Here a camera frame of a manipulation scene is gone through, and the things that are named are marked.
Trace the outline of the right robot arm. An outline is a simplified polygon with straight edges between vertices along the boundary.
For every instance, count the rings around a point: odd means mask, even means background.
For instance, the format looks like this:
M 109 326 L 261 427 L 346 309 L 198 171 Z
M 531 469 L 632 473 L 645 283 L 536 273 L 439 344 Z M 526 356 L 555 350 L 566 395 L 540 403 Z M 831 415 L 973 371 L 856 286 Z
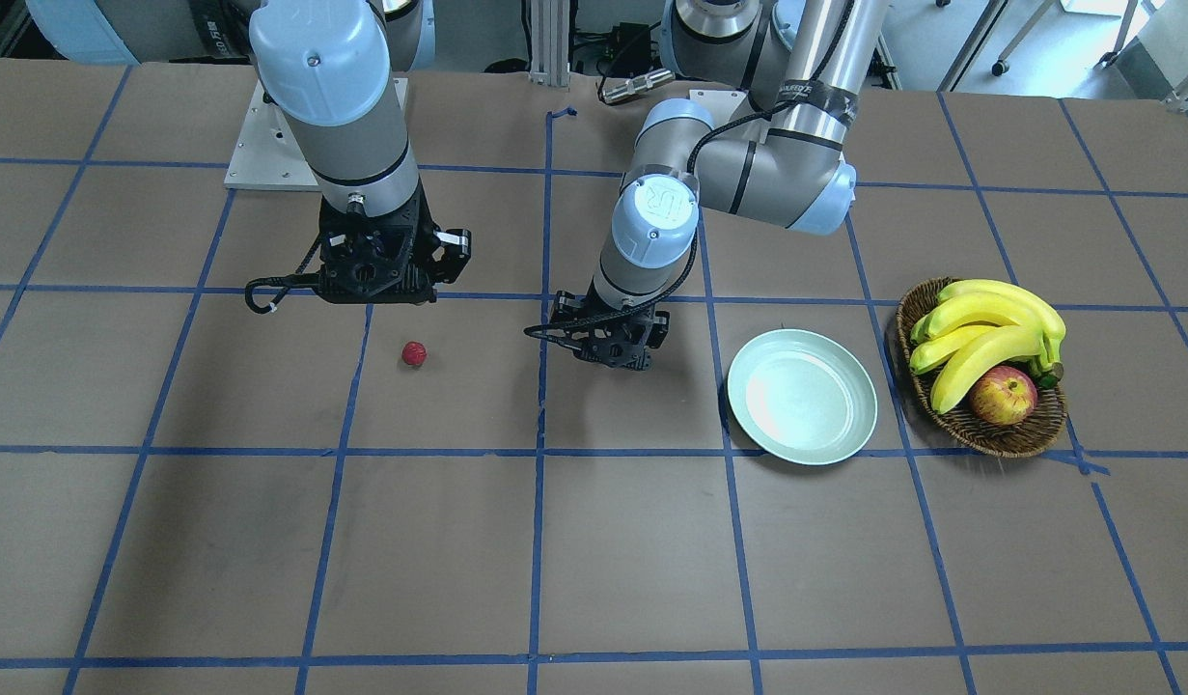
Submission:
M 249 311 L 302 290 L 333 304 L 422 305 L 473 255 L 435 225 L 392 70 L 390 44 L 425 53 L 422 1 L 30 1 L 63 56 L 83 65 L 248 59 L 321 192 L 298 268 L 246 283 Z

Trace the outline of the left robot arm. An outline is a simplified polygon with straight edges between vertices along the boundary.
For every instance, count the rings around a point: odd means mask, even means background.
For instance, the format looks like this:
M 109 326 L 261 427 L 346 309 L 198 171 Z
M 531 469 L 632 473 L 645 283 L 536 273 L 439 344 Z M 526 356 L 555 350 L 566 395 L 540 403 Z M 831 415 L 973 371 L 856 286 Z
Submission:
M 669 1 L 668 70 L 734 88 L 742 115 L 718 124 L 665 97 L 636 135 L 588 291 L 560 291 L 527 336 L 584 362 L 642 371 L 670 316 L 658 309 L 699 259 L 706 209 L 828 235 L 857 184 L 843 141 L 858 114 L 885 1 Z

